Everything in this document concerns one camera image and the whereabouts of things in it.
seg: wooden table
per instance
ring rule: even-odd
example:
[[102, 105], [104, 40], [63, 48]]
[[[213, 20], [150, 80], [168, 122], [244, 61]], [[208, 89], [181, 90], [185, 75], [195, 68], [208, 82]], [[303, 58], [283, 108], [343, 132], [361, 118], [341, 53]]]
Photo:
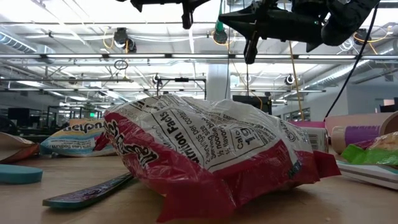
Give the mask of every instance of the wooden table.
[[[44, 170], [41, 183], [0, 185], [0, 223], [155, 223], [162, 196], [142, 184], [126, 187], [79, 211], [53, 210], [42, 200], [90, 187], [127, 172], [119, 157], [31, 159], [20, 165]], [[397, 223], [398, 193], [347, 177], [329, 177], [289, 192], [259, 197], [228, 220], [206, 223]], [[170, 223], [205, 223], [178, 220]]]

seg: ceiling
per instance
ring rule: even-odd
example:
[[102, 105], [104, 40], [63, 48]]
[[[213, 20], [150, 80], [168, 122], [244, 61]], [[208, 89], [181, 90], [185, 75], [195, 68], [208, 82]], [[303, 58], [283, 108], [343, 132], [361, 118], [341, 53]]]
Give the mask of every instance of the ceiling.
[[[123, 53], [121, 49], [113, 45], [112, 34], [117, 27], [126, 27], [130, 37], [137, 45], [138, 54], [242, 54], [245, 39], [236, 31], [224, 26], [227, 34], [230, 34], [229, 52], [227, 45], [218, 45], [211, 37], [215, 29], [220, 2], [209, 1], [198, 7], [194, 13], [194, 25], [190, 30], [184, 30], [181, 24], [182, 7], [177, 4], [145, 5], [143, 12], [139, 13], [129, 1], [117, 2], [115, 0], [44, 0], [42, 7], [35, 0], [0, 0], [0, 28], [16, 34], [24, 41], [33, 44], [46, 45], [57, 54], [111, 54]], [[243, 8], [242, 1], [235, 1], [231, 7], [225, 6], [224, 11], [229, 12]], [[381, 39], [373, 44], [377, 50], [379, 46], [391, 42], [398, 34], [398, 13], [396, 8], [379, 9], [372, 32], [373, 39]], [[368, 28], [371, 18], [363, 24]], [[308, 54], [305, 44], [292, 43], [294, 54]], [[280, 40], [260, 40], [257, 49], [259, 54], [289, 54], [289, 45]], [[321, 45], [312, 52], [322, 55], [356, 55], [359, 45], [348, 40], [339, 47]], [[0, 44], [0, 54], [20, 54], [20, 52]], [[365, 54], [374, 54], [371, 48], [366, 47]], [[284, 78], [293, 73], [291, 63], [255, 63], [246, 66], [242, 60], [174, 60], [171, 58], [151, 59], [148, 66], [147, 59], [128, 60], [131, 63], [126, 70], [117, 71], [110, 63], [99, 60], [77, 60], [77, 62], [90, 63], [90, 66], [71, 66], [70, 60], [56, 60], [59, 65], [45, 66], [34, 65], [34, 60], [13, 59], [8, 60], [25, 69], [29, 69], [37, 75], [49, 75], [51, 78], [119, 78], [127, 77], [131, 82], [102, 82], [105, 88], [151, 88], [152, 78], [158, 74], [162, 78], [175, 77], [206, 77], [209, 63], [228, 63], [229, 70], [234, 76], [241, 75], [239, 83], [234, 83], [232, 88], [244, 88], [246, 74], [250, 75], [251, 88], [290, 88], [284, 83]], [[299, 77], [300, 85], [316, 80], [325, 72], [339, 66], [341, 63], [320, 62], [306, 60], [295, 64], [295, 70]], [[172, 88], [195, 88], [195, 83], [170, 82]], [[139, 92], [120, 93], [127, 99], [136, 99], [146, 95]], [[194, 96], [203, 97], [198, 91]]]

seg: red packaging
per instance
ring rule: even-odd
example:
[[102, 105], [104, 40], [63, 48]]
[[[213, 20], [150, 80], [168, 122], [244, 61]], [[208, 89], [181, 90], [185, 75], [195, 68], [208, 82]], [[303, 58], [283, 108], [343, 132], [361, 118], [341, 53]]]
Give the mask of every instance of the red packaging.
[[132, 175], [165, 195], [158, 222], [227, 217], [259, 195], [340, 174], [305, 130], [229, 100], [150, 97], [109, 108], [105, 121], [98, 145], [110, 140]]

